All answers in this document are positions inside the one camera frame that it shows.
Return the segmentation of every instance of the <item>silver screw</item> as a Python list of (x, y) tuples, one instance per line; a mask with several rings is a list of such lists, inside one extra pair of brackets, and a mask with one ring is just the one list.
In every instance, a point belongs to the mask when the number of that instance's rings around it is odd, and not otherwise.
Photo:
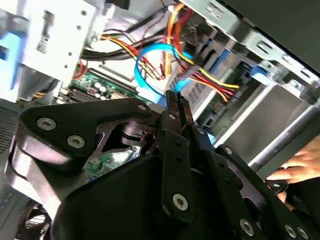
[(309, 239), (309, 236), (308, 236), (308, 234), (306, 233), (306, 231), (305, 230), (303, 230), (301, 227), (299, 227), (298, 226), (298, 231), (299, 231), (299, 233), (302, 235), (302, 237), (304, 238), (304, 239)]
[(226, 152), (227, 152), (229, 155), (231, 155), (231, 154), (232, 154), (232, 151), (231, 151), (231, 149), (230, 149), (230, 148), (226, 147), (226, 148), (225, 148), (225, 150), (226, 150)]
[(36, 124), (39, 128), (50, 131), (57, 127), (56, 122), (48, 117), (41, 117), (36, 121)]
[(198, 127), (198, 132), (201, 134), (206, 134), (205, 130), (203, 130), (202, 128)]
[(173, 204), (181, 211), (186, 211), (188, 209), (187, 199), (179, 193), (173, 195)]
[(295, 230), (290, 225), (286, 224), (284, 227), (287, 233), (290, 235), (290, 237), (294, 239), (297, 237)]
[(145, 106), (143, 106), (143, 105), (138, 105), (138, 107), (143, 111), (147, 110), (147, 108)]
[(169, 117), (172, 118), (173, 120), (176, 120), (176, 116), (171, 113), (169, 113)]
[(254, 228), (251, 226), (250, 222), (246, 219), (241, 219), (240, 220), (240, 226), (242, 230), (250, 237), (253, 237), (255, 235)]
[(83, 148), (86, 144), (86, 141), (78, 135), (71, 135), (67, 138), (66, 141), (71, 147), (74, 147), (76, 149)]

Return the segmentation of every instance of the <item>circuit board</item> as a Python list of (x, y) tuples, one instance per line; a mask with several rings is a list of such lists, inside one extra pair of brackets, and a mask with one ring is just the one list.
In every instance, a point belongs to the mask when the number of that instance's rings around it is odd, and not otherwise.
[(121, 165), (135, 159), (140, 154), (140, 147), (132, 146), (123, 152), (107, 153), (90, 160), (84, 168), (84, 175), (88, 182), (93, 181)]
[(112, 83), (111, 79), (108, 80), (107, 77), (95, 74), (90, 70), (81, 78), (73, 80), (69, 88), (80, 90), (84, 94), (88, 94), (97, 100), (137, 98), (147, 105), (152, 103), (139, 96), (135, 90), (130, 90), (130, 87), (122, 87), (119, 84)]

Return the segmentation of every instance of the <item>green circuit board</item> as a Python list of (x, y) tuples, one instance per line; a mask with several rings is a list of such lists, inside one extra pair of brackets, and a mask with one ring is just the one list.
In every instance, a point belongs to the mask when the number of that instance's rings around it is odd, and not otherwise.
[(151, 101), (108, 81), (107, 78), (96, 75), (94, 72), (90, 71), (88, 71), (83, 77), (71, 81), (70, 88), (76, 88), (86, 93), (90, 87), (94, 86), (95, 83), (100, 83), (102, 86), (104, 86), (106, 88), (107, 96), (111, 96), (111, 99), (112, 96), (114, 96), (114, 99), (117, 99), (121, 98), (118, 97), (119, 95), (123, 95), (128, 98), (137, 98), (147, 105), (152, 103)]
[(107, 153), (90, 160), (84, 169), (84, 175), (90, 182), (135, 159), (139, 154), (140, 147), (137, 146), (132, 146), (123, 152)]

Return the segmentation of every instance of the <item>wire bundle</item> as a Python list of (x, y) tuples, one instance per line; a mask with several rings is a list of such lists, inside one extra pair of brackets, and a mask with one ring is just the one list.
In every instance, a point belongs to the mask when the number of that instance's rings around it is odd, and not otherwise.
[[(177, 7), (175, 8), (176, 10), (180, 10), (184, 7), (184, 4), (178, 4)], [(185, 56), (182, 53), (181, 47), (180, 47), (180, 41), (181, 41), (181, 30), (188, 20), (188, 18), (191, 16), (192, 10), (188, 9), (187, 13), (183, 16), (183, 18), (177, 23), (175, 27), (175, 32), (174, 32), (174, 40), (173, 40), (173, 45), (176, 48), (178, 56), (184, 61), (183, 63), (180, 62), (181, 66), (181, 72), (187, 71), (188, 68), (195, 66), (195, 62)], [(238, 85), (234, 84), (227, 84), (224, 82), (221, 82), (217, 79), (215, 79), (213, 76), (211, 76), (206, 70), (203, 68), (199, 67), (199, 71), (195, 72), (193, 76), (191, 76), (192, 80), (204, 84), (212, 89), (214, 89), (218, 94), (221, 95), (223, 100), (225, 102), (228, 102), (228, 99), (232, 97), (235, 94), (235, 91), (233, 89), (238, 89)]]
[[(179, 79), (183, 80), (183, 78), (189, 78), (197, 83), (206, 85), (220, 94), (225, 102), (228, 102), (228, 100), (235, 94), (235, 89), (238, 89), (239, 86), (234, 84), (227, 84), (215, 79), (206, 70), (197, 66), (196, 63), (190, 58), (190, 56), (182, 52), (180, 46), (182, 40), (188, 39), (190, 38), (190, 36), (193, 38), (195, 37), (194, 32), (192, 32), (189, 36), (182, 36), (182, 29), (192, 14), (191, 9), (188, 9), (186, 14), (175, 24), (178, 12), (184, 7), (185, 5), (183, 3), (174, 5), (168, 19), (167, 28), (147, 38), (145, 38), (145, 35), (148, 30), (154, 25), (161, 22), (161, 20), (164, 18), (165, 11), (168, 10), (168, 5), (164, 6), (162, 9), (158, 10), (147, 19), (143, 20), (136, 26), (133, 26), (126, 31), (119, 29), (105, 30), (104, 34), (101, 37), (101, 40), (111, 41), (121, 47), (121, 49), (113, 52), (96, 52), (85, 49), (80, 58), (87, 61), (86, 67), (84, 69), (84, 65), (80, 60), (79, 69), (75, 73), (73, 80), (81, 78), (88, 71), (88, 61), (126, 60), (130, 58), (136, 60), (137, 66), (139, 66), (134, 70), (135, 76), (138, 75), (142, 78), (142, 71), (145, 71), (146, 76), (148, 75), (155, 80), (162, 80), (171, 73), (171, 63), (173, 62), (171, 58), (172, 55), (174, 55), (180, 65), (180, 75), (178, 76)], [(155, 16), (157, 16), (159, 13), (162, 13), (163, 11), (164, 13), (160, 20), (156, 21), (146, 29), (141, 40), (136, 41), (136, 39), (132, 35), (130, 35), (131, 32), (147, 24), (148, 22), (153, 20)], [(120, 38), (122, 37), (128, 39), (131, 45), (121, 40)], [(157, 71), (158, 68), (155, 68), (148, 61), (148, 59), (143, 56), (142, 53), (145, 49), (148, 49), (153, 45), (157, 45), (156, 43), (160, 44), (161, 42), (166, 43), (166, 46), (171, 45), (173, 50), (167, 49), (166, 51), (163, 51), (163, 63), (160, 65), (161, 73), (159, 73)], [(151, 88), (155, 93), (160, 94), (146, 82), (146, 76), (143, 78), (145, 86)]]

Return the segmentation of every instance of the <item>yellow wire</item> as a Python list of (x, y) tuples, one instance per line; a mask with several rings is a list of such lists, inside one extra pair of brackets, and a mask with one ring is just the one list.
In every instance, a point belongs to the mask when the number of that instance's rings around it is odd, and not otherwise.
[(233, 88), (233, 89), (238, 89), (240, 88), (239, 85), (234, 85), (234, 84), (227, 84), (227, 83), (224, 83), (222, 81), (219, 81), (217, 79), (215, 79), (213, 76), (211, 76), (209, 73), (207, 73), (206, 70), (204, 70), (203, 68), (200, 68), (200, 71), (210, 80), (212, 80), (213, 82), (221, 85), (221, 86), (224, 86), (224, 87), (227, 87), (227, 88)]
[(194, 77), (190, 77), (190, 79), (192, 79), (193, 81), (197, 82), (197, 83), (200, 83), (200, 84), (203, 84), (203, 85), (206, 85), (207, 87), (215, 90), (222, 98), (223, 100), (227, 103), (228, 102), (228, 98), (226, 97), (226, 95), (224, 95), (219, 89), (217, 89), (216, 87), (204, 82), (204, 81), (200, 81)]
[[(174, 13), (171, 13), (170, 20), (168, 23), (168, 32), (167, 32), (167, 38), (166, 38), (166, 43), (169, 45), (171, 45), (171, 35), (172, 35), (172, 30), (174, 28), (176, 15), (184, 6), (185, 5), (183, 3), (179, 3), (173, 9)], [(164, 65), (164, 75), (165, 76), (168, 76), (170, 74), (170, 65), (171, 65), (171, 54), (166, 52), (165, 53), (165, 65)]]
[[(137, 60), (138, 57), (128, 47), (126, 47), (124, 44), (119, 42), (117, 39), (109, 36), (102, 36), (101, 38), (110, 40), (111, 42), (119, 44), (119, 46), (121, 46), (124, 50), (126, 50), (133, 57), (134, 60)], [(147, 68), (146, 64), (143, 61), (139, 61), (139, 64), (153, 79), (157, 79), (156, 75)]]

